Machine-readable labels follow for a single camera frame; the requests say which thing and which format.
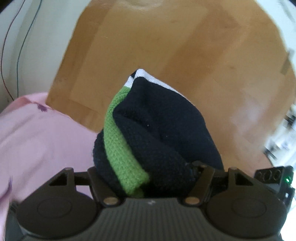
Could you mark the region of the navy green white knit sock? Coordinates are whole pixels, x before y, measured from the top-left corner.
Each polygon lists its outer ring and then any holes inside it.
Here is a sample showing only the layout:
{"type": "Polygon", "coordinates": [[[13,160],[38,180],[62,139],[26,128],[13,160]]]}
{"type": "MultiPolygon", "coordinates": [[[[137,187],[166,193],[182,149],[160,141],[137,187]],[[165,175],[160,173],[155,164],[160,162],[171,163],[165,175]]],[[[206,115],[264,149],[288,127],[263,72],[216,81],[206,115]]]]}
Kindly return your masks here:
{"type": "Polygon", "coordinates": [[[199,177],[196,161],[224,168],[200,111],[143,69],[112,99],[93,160],[115,193],[140,198],[187,195],[199,177]]]}

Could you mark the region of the pink floral bed sheet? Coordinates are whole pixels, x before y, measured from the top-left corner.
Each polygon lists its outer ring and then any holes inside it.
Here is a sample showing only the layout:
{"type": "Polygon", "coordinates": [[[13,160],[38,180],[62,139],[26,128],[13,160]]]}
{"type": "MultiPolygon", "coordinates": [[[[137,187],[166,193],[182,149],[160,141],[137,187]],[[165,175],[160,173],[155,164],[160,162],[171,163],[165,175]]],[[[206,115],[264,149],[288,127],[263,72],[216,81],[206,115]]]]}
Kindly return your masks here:
{"type": "Polygon", "coordinates": [[[26,95],[1,112],[1,240],[10,204],[21,202],[62,169],[94,165],[97,134],[45,104],[46,93],[26,95]]]}

